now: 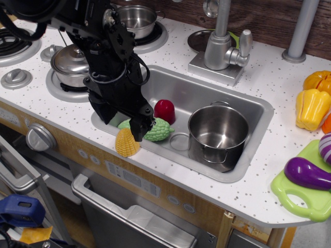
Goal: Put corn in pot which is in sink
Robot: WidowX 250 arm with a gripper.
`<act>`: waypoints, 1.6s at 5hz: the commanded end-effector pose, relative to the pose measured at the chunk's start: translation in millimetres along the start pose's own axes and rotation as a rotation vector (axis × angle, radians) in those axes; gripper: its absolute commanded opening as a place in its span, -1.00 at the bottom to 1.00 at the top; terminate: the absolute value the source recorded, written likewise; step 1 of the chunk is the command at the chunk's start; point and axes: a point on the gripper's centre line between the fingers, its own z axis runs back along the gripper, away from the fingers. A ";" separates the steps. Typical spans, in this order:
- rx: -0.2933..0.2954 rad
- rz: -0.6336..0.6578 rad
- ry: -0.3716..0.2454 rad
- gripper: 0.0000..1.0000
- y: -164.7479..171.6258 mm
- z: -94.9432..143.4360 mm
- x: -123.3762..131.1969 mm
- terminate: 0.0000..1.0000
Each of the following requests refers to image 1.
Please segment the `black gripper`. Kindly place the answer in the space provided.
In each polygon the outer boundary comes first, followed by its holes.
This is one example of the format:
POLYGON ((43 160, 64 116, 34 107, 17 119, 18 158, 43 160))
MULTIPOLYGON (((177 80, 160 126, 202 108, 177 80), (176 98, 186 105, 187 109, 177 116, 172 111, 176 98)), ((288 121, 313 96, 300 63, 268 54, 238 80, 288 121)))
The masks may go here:
POLYGON ((118 112, 132 118, 130 130, 136 142, 141 142, 155 124, 152 107, 141 93, 149 77, 145 62, 132 53, 118 77, 91 72, 83 81, 91 106, 106 125, 118 112))

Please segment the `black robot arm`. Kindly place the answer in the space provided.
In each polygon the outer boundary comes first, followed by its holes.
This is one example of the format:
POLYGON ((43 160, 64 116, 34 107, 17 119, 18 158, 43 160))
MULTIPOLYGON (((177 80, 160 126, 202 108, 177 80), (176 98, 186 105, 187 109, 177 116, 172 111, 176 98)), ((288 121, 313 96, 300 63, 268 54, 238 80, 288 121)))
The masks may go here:
POLYGON ((144 62, 133 50, 134 34, 110 1, 1 1, 1 23, 25 41, 40 39, 48 26, 66 32, 87 60, 83 83, 100 119, 128 116, 137 142, 152 129, 154 111, 141 93, 149 76, 142 75, 144 62))

